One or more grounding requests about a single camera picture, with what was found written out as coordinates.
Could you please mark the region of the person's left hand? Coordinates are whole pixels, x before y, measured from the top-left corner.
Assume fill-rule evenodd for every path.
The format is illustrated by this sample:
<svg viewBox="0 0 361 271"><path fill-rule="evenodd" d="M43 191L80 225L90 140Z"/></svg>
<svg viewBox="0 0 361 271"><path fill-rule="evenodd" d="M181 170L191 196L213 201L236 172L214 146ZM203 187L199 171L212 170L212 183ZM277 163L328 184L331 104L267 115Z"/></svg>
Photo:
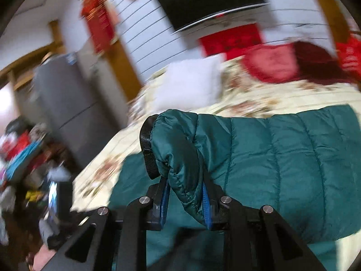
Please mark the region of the person's left hand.
<svg viewBox="0 0 361 271"><path fill-rule="evenodd" d="M50 250L43 244L37 253L29 253L26 257L26 263L29 270L40 271L48 261L56 254L55 250Z"/></svg>

